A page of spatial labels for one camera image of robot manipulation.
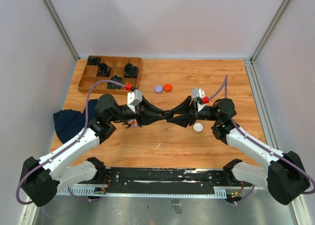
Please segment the black earbud charging case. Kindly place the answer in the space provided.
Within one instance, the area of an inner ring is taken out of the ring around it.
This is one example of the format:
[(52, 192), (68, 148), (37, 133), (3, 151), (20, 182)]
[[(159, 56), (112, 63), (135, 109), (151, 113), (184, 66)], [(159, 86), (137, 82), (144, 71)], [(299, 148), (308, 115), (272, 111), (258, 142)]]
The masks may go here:
[(174, 112), (171, 111), (171, 110), (165, 110), (163, 113), (162, 113), (162, 116), (168, 120), (168, 119), (171, 119), (174, 117)]

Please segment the white earbud charging case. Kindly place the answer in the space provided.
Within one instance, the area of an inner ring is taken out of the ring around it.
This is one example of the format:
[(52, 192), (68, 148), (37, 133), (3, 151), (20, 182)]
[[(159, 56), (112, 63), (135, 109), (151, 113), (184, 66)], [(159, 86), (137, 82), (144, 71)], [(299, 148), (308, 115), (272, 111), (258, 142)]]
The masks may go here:
[(194, 129), (195, 132), (202, 132), (204, 127), (203, 127), (203, 125), (201, 123), (195, 123), (193, 125), (193, 129)]

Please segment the orange earbud charging case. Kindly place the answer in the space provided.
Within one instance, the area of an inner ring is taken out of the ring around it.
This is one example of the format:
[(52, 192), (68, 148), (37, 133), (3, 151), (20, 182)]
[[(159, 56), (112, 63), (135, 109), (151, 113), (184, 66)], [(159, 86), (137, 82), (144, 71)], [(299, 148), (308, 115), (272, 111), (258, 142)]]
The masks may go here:
[(172, 85), (167, 83), (163, 86), (163, 89), (166, 91), (166, 92), (170, 92), (172, 91)]

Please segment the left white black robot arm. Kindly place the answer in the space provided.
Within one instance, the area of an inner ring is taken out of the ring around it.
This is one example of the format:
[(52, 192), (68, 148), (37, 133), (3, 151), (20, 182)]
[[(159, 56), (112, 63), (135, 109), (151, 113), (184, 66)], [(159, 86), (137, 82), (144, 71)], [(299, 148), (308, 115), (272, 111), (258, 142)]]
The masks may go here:
[(70, 166), (88, 150), (100, 145), (115, 131), (113, 122), (135, 120), (146, 126), (165, 120), (164, 110), (149, 103), (139, 90), (128, 93), (127, 103), (118, 105), (110, 94), (103, 94), (95, 106), (95, 115), (86, 120), (68, 142), (39, 159), (29, 157), (22, 166), (16, 199), (20, 204), (41, 207), (50, 202), (57, 192), (81, 181), (101, 183), (105, 171), (97, 159), (88, 159), (78, 166)]

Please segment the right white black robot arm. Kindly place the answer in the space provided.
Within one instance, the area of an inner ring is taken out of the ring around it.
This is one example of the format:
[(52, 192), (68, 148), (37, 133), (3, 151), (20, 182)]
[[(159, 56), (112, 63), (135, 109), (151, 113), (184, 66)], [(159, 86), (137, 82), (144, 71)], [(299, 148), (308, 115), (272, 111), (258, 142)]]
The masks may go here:
[(252, 158), (259, 166), (234, 159), (223, 167), (223, 180), (233, 186), (247, 182), (265, 188), (280, 204), (288, 205), (301, 194), (309, 194), (313, 179), (306, 174), (300, 157), (293, 151), (284, 153), (259, 141), (234, 122), (235, 105), (229, 98), (208, 106), (205, 98), (188, 97), (173, 110), (163, 113), (167, 122), (181, 127), (197, 120), (214, 121), (211, 130), (217, 140)]

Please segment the purple earbud charging case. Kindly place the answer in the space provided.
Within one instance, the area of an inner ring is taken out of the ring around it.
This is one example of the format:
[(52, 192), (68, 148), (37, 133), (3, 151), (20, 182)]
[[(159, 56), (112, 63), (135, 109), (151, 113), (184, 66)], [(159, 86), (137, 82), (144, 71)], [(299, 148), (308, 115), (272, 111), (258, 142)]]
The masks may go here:
[(156, 86), (154, 87), (154, 91), (155, 91), (156, 93), (158, 93), (158, 94), (162, 93), (162, 92), (163, 92), (163, 86), (161, 86), (161, 85), (156, 85)]

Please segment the wooden compartment tray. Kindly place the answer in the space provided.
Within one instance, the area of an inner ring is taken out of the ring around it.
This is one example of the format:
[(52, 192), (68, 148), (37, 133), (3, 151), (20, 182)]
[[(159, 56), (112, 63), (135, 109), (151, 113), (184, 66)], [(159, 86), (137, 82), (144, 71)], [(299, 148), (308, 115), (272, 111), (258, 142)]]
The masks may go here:
[(142, 58), (90, 55), (81, 75), (78, 90), (89, 92), (90, 88), (102, 80), (112, 80), (123, 85), (140, 87)]

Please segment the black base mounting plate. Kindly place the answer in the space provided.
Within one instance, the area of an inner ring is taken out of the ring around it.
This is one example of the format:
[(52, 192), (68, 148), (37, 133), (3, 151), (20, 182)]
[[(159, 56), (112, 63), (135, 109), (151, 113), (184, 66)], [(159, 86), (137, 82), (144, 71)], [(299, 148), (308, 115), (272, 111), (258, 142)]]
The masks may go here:
[(215, 187), (241, 187), (228, 182), (222, 169), (107, 167), (79, 185), (109, 186), (108, 193), (148, 195), (213, 194)]

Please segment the dark blue cloth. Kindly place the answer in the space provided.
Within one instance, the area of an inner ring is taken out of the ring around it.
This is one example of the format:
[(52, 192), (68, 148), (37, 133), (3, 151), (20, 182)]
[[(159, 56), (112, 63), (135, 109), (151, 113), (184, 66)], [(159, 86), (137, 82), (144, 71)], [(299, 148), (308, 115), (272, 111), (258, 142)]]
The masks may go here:
[(77, 135), (85, 126), (86, 110), (83, 112), (66, 109), (53, 114), (55, 132), (62, 144)]

